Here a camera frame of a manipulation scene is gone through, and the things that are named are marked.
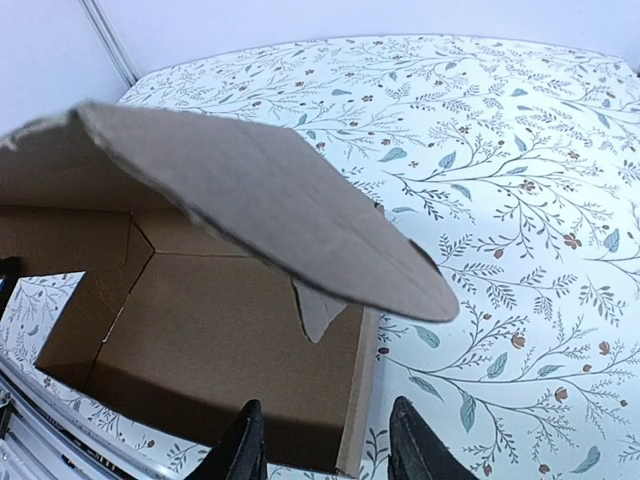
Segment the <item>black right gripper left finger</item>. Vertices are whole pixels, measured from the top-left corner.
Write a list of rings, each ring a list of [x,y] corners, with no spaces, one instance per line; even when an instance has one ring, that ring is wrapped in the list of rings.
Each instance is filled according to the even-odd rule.
[[[260,401],[248,401],[225,431],[222,440],[192,471],[192,478],[265,480],[264,427]]]

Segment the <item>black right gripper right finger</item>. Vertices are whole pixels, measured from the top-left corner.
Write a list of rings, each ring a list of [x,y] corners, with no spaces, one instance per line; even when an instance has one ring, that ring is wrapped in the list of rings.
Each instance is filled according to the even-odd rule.
[[[389,479],[477,479],[450,453],[404,396],[399,396],[394,401],[389,417],[389,441]]]

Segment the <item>brown cardboard box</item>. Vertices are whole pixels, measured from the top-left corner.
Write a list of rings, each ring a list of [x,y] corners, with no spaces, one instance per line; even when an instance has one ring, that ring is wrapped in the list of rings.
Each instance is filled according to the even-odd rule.
[[[1,254],[80,281],[38,370],[217,443],[250,400],[267,457],[359,473],[379,317],[448,322],[429,255],[295,131],[79,104],[1,140]]]

